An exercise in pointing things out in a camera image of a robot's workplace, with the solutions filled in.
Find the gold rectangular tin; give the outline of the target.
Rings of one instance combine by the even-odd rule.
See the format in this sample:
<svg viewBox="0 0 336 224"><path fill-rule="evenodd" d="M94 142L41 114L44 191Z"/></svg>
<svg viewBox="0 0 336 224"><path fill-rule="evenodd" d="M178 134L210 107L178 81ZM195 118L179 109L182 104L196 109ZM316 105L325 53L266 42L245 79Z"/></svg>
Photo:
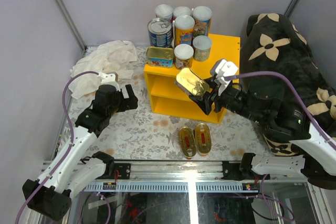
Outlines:
<svg viewBox="0 0 336 224"><path fill-rule="evenodd" d="M172 68L174 50L172 48L149 47L146 51L146 58L149 66Z"/></svg>
<svg viewBox="0 0 336 224"><path fill-rule="evenodd" d="M209 85L190 68L183 68L175 78L175 84L187 95L201 97L210 90Z"/></svg>

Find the gold oval tin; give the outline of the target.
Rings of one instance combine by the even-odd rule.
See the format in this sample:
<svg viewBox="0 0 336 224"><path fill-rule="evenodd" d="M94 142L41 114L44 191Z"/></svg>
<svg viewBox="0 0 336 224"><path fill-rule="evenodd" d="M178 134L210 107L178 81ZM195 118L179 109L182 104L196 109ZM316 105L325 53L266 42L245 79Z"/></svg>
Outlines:
<svg viewBox="0 0 336 224"><path fill-rule="evenodd" d="M196 144L194 133L189 127L182 127L178 132L181 151L186 159L192 159L196 155Z"/></svg>
<svg viewBox="0 0 336 224"><path fill-rule="evenodd" d="M200 123L196 126L194 130L196 149L201 156L206 156L209 154L212 148L212 139L209 127Z"/></svg>

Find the white lid small can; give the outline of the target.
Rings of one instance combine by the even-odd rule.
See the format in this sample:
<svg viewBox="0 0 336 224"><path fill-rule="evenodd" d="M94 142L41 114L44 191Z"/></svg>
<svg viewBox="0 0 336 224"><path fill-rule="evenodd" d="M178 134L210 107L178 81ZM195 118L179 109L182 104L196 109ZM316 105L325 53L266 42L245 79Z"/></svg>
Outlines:
<svg viewBox="0 0 336 224"><path fill-rule="evenodd" d="M180 44L174 48L175 67L179 70L190 68L193 63L194 49L188 44Z"/></svg>

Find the grey lid small can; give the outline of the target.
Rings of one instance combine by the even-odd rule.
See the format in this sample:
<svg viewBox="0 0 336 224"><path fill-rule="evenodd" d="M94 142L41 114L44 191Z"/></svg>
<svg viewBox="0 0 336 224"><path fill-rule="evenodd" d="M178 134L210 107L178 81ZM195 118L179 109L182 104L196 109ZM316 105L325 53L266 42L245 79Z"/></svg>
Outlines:
<svg viewBox="0 0 336 224"><path fill-rule="evenodd" d="M208 36L200 35L193 39L194 59L199 62L209 58L212 40Z"/></svg>

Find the blue labelled gold-top can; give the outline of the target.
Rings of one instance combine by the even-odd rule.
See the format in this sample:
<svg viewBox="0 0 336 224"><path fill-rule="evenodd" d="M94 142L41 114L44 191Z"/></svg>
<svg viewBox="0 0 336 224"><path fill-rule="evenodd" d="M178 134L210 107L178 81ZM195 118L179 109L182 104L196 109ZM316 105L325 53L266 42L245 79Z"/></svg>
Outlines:
<svg viewBox="0 0 336 224"><path fill-rule="evenodd" d="M165 18L154 18L149 21L148 34L150 46L170 48L172 43L172 23Z"/></svg>

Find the orange blue tall canister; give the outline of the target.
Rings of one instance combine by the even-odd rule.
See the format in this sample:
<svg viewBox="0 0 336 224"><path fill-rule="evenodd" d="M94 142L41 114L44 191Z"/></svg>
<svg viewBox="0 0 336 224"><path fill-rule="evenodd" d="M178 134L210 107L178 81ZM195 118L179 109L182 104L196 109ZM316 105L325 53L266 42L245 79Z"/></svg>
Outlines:
<svg viewBox="0 0 336 224"><path fill-rule="evenodd" d="M180 15L176 17L174 23L174 46L180 44L192 44L192 33L195 25L195 20L190 15Z"/></svg>

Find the clear jar colourful candy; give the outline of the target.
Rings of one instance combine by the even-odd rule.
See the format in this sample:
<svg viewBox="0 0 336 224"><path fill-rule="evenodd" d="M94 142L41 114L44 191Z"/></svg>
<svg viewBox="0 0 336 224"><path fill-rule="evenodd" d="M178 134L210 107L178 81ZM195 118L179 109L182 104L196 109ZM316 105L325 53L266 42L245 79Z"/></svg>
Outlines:
<svg viewBox="0 0 336 224"><path fill-rule="evenodd" d="M198 6L192 10L192 17L195 20L193 38L200 35L208 36L212 20L211 9L206 6Z"/></svg>

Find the white red snack canister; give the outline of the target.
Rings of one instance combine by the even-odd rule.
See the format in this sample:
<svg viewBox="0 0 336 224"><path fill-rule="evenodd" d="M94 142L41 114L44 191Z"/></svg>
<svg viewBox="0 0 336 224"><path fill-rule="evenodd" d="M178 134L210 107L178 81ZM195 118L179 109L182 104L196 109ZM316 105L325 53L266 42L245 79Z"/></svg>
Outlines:
<svg viewBox="0 0 336 224"><path fill-rule="evenodd" d="M191 9L186 6L179 6L173 10L173 19L175 20L179 16L189 15L191 16Z"/></svg>

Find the white orange snack canister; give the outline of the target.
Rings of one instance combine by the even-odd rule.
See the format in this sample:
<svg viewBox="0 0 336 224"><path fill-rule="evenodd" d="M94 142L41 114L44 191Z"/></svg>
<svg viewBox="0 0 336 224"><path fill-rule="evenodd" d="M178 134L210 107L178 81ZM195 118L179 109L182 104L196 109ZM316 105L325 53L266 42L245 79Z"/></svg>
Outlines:
<svg viewBox="0 0 336 224"><path fill-rule="evenodd" d="M173 20L173 7L168 4L160 4L155 8L157 18L165 18L169 21Z"/></svg>

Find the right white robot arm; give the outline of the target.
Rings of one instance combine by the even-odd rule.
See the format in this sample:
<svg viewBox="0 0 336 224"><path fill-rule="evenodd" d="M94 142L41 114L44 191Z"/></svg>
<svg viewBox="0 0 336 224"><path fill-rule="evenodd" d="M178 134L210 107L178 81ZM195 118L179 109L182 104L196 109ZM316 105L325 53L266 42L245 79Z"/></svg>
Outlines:
<svg viewBox="0 0 336 224"><path fill-rule="evenodd" d="M229 170L228 179L242 180L270 175L302 177L323 189L335 189L335 150L323 139L297 103L283 100L282 90L274 97L244 92L230 84L222 93L216 89L190 95L205 114L226 108L255 122L261 129L272 157L245 153L240 166Z"/></svg>

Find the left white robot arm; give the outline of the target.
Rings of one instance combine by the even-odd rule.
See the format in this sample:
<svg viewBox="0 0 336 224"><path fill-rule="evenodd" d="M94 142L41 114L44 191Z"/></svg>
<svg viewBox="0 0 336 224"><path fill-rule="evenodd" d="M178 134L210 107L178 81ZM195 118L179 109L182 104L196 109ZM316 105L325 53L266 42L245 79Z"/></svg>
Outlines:
<svg viewBox="0 0 336 224"><path fill-rule="evenodd" d="M104 152L94 153L84 167L76 169L86 150L110 124L115 113L134 110L138 99L132 86L125 86L128 97L114 85L103 84L91 105L77 118L67 146L36 179L23 185L27 206L53 221L61 220L76 195L94 179L109 179L114 175L114 158Z"/></svg>

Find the yellow wooden shelf cabinet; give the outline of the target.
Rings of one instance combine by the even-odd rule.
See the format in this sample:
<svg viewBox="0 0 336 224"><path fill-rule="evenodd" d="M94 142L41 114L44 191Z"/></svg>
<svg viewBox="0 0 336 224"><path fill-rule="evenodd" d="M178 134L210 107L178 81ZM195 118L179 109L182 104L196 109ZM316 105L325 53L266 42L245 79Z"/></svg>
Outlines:
<svg viewBox="0 0 336 224"><path fill-rule="evenodd" d="M212 40L212 47L208 60L192 63L192 70L202 79L211 76L211 68L220 59L232 61L239 66L239 37L216 34L209 34L209 37ZM221 109L218 113L212 111L209 115L205 115L198 105L175 84L178 72L176 67L145 65L144 77L152 112L209 123L221 123L227 112L226 109Z"/></svg>

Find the crumpled cream cloth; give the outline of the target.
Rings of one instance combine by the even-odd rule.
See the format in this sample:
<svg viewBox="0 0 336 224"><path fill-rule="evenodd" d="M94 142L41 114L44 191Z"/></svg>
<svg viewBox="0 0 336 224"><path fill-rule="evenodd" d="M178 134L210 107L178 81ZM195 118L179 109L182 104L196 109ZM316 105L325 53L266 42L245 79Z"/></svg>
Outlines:
<svg viewBox="0 0 336 224"><path fill-rule="evenodd" d="M80 59L70 72L72 77L85 71L115 72L120 79L131 79L133 70L127 67L137 59L136 49L131 41L115 40L98 46L91 54ZM95 74L78 77L69 85L71 96L80 99L97 91L100 83L101 80Z"/></svg>

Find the black floral plush blanket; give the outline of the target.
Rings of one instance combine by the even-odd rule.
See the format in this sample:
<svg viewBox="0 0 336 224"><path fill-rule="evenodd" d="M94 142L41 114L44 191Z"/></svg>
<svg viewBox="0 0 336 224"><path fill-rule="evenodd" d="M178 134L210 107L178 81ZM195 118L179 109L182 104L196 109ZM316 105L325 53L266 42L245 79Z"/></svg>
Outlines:
<svg viewBox="0 0 336 224"><path fill-rule="evenodd" d="M307 41L282 14L251 15L240 51L240 73L274 71L294 86L308 111L335 139L335 88L315 64Z"/></svg>

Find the aluminium mounting rail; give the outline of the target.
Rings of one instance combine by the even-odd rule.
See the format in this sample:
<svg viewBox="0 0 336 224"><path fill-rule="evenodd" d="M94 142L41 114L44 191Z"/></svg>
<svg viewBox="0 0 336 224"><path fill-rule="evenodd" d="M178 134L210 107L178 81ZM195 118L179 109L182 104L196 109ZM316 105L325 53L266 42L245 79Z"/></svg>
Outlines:
<svg viewBox="0 0 336 224"><path fill-rule="evenodd" d="M187 192L198 193L259 192L267 183L303 184L308 180L296 173L243 175L239 162L221 161L128 161L115 160L111 165L98 158L83 163L62 163L55 172L52 162L45 162L39 180L58 193L69 189L74 197L86 191Z"/></svg>

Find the left metal corner post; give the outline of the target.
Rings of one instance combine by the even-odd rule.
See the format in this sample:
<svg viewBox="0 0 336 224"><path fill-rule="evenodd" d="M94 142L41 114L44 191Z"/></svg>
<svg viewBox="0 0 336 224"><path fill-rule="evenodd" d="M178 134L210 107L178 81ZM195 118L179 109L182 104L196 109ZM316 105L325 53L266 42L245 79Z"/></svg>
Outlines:
<svg viewBox="0 0 336 224"><path fill-rule="evenodd" d="M63 0L54 0L57 8L60 11L61 16L63 17L66 25L70 29L70 32L72 33L76 43L78 44L79 48L82 52L85 52L87 49L87 45L84 42L84 39L82 38L78 28L76 27L70 13L68 12L67 7L65 6Z"/></svg>

